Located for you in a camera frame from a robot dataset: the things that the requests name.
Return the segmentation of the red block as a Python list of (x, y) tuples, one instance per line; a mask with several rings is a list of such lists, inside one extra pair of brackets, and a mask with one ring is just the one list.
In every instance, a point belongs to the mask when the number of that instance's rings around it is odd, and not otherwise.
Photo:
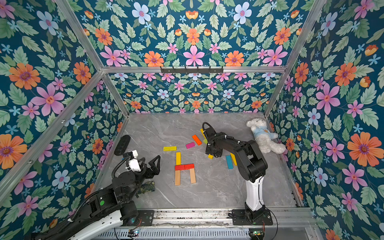
[(176, 165), (175, 170), (176, 171), (183, 171), (183, 170), (185, 170), (185, 165)]
[(194, 169), (195, 168), (195, 165), (194, 164), (187, 164), (187, 165), (184, 165), (184, 170), (190, 170), (190, 169)]

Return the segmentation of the natural wood block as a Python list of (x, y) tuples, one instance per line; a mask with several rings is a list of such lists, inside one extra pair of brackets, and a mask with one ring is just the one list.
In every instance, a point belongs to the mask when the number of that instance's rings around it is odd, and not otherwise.
[(195, 169), (192, 168), (192, 169), (189, 169), (190, 171), (190, 180), (191, 180), (191, 184), (195, 184), (197, 181), (196, 181), (196, 173), (195, 173)]
[(179, 186), (181, 184), (181, 171), (175, 170), (175, 186)]

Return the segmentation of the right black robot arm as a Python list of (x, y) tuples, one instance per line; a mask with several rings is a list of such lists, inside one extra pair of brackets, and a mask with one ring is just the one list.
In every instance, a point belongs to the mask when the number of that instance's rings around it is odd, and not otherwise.
[(254, 223), (266, 211), (263, 200), (263, 182), (268, 164), (255, 140), (240, 141), (224, 132), (216, 132), (207, 122), (202, 124), (207, 139), (206, 154), (215, 158), (228, 151), (235, 156), (240, 175), (246, 181), (247, 198), (245, 218)]

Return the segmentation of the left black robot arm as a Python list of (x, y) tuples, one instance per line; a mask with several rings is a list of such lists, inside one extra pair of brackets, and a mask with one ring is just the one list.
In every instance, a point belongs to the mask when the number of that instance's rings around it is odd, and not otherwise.
[(123, 154), (113, 168), (111, 184), (88, 195), (73, 214), (54, 228), (32, 233), (28, 240), (88, 240), (123, 225), (140, 225), (139, 212), (133, 198), (144, 180), (160, 173), (161, 156), (146, 162), (137, 151)]

